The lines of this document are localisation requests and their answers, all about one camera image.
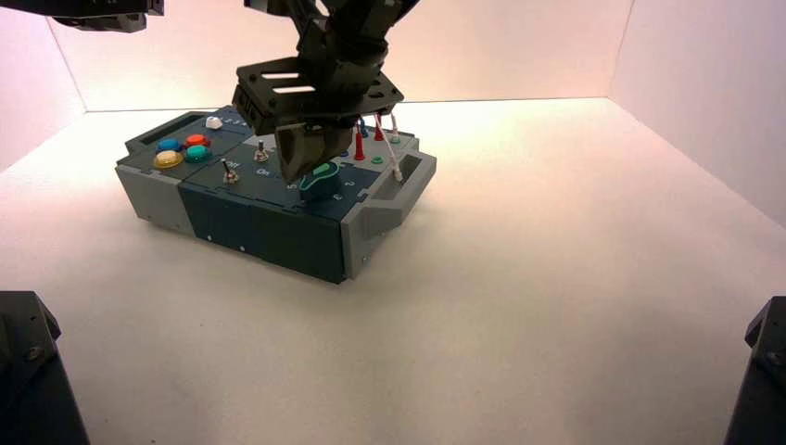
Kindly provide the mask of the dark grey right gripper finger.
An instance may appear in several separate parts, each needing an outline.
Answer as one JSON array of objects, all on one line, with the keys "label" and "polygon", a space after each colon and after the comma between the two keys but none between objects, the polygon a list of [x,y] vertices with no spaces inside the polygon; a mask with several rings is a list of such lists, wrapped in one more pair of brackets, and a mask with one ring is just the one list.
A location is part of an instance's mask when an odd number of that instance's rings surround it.
[{"label": "dark grey right gripper finger", "polygon": [[323,148],[319,162],[325,163],[346,151],[353,139],[353,121],[342,120],[323,126]]},{"label": "dark grey right gripper finger", "polygon": [[286,183],[294,183],[325,163],[324,127],[296,123],[277,127],[274,135],[280,172]]}]

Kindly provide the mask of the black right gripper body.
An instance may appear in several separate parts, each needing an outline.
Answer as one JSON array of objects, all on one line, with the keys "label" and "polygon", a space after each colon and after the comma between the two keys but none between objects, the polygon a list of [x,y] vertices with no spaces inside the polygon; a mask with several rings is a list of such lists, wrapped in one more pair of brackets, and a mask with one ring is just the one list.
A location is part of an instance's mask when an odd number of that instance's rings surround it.
[{"label": "black right gripper body", "polygon": [[236,70],[235,109],[255,130],[388,114],[403,100],[382,72],[386,42],[347,46],[326,18],[304,19],[297,29],[295,57]]}]

